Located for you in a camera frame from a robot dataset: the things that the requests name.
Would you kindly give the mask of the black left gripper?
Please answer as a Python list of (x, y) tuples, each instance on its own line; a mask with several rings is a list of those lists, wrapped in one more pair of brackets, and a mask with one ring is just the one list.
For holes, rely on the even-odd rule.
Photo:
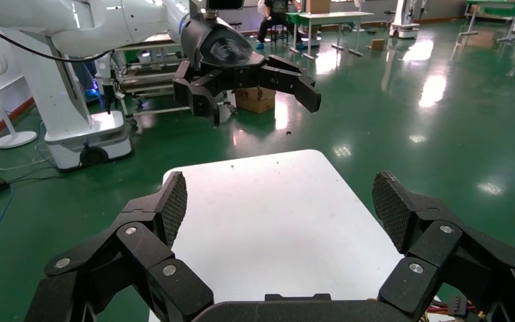
[(221, 18), (190, 18), (180, 34), (188, 60), (183, 60), (172, 79), (174, 100), (187, 105), (195, 117), (220, 125), (219, 104), (215, 97), (227, 89), (259, 85), (293, 95), (309, 112), (321, 107), (316, 81), (303, 67), (285, 58), (264, 56)]

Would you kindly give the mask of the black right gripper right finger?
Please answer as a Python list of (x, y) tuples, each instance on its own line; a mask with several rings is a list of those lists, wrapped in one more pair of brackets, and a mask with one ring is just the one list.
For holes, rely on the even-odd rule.
[(376, 174), (378, 219), (402, 255), (378, 300), (412, 321), (426, 314), (460, 321), (515, 321), (515, 248), (466, 225), (440, 199)]

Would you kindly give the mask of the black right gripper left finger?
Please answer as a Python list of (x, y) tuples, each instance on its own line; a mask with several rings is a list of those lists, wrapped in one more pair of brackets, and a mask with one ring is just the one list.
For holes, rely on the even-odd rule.
[(186, 215), (181, 172), (162, 188), (130, 200), (102, 232), (52, 258), (27, 321), (95, 321), (129, 287), (161, 321), (192, 321), (214, 303), (212, 290), (172, 246)]

